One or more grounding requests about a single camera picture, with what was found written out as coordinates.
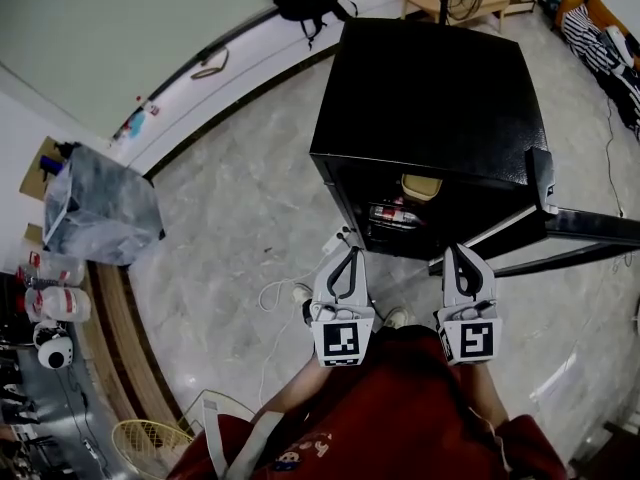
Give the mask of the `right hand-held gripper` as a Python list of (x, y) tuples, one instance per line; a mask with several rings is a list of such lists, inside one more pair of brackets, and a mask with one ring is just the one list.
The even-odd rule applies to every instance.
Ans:
[(502, 319), (496, 302), (484, 301), (494, 299), (495, 290), (494, 272), (476, 252), (459, 244), (445, 250), (444, 307), (435, 313), (435, 318), (450, 366), (485, 363), (497, 356)]

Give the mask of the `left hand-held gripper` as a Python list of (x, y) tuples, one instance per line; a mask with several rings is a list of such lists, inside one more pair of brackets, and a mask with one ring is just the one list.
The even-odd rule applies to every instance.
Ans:
[(349, 297), (366, 305), (366, 265), (359, 247), (336, 252), (316, 275), (310, 305), (310, 330), (319, 364), (325, 368), (360, 365), (375, 320), (373, 307), (334, 305)]

